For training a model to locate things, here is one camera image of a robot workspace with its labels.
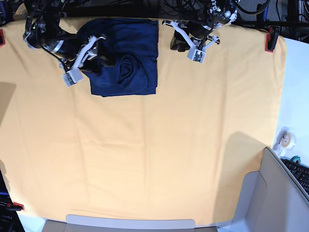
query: yellow tablecloth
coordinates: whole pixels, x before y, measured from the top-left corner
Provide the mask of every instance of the yellow tablecloth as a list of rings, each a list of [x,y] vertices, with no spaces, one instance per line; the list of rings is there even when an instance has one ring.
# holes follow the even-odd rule
[[[76,32],[89,18],[67,19]],[[3,27],[0,167],[26,215],[232,219],[245,174],[259,169],[280,105],[286,46],[236,26],[201,65],[171,51],[160,26],[156,95],[102,98],[89,80],[67,88],[58,62]]]

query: keyboard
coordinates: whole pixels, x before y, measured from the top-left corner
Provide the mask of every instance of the keyboard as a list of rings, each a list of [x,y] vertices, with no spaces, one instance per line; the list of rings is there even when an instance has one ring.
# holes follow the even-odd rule
[[[300,185],[309,194],[309,168],[290,161],[288,159],[281,159],[285,166],[290,170],[293,176],[298,180]]]

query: folded navy towel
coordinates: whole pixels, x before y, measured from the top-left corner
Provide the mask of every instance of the folded navy towel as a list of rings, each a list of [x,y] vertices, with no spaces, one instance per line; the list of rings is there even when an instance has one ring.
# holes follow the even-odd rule
[[[115,54],[115,67],[101,73],[84,72],[91,93],[103,97],[155,94],[157,87],[158,21],[145,19],[95,19],[86,23],[77,36],[107,36],[108,52]]]

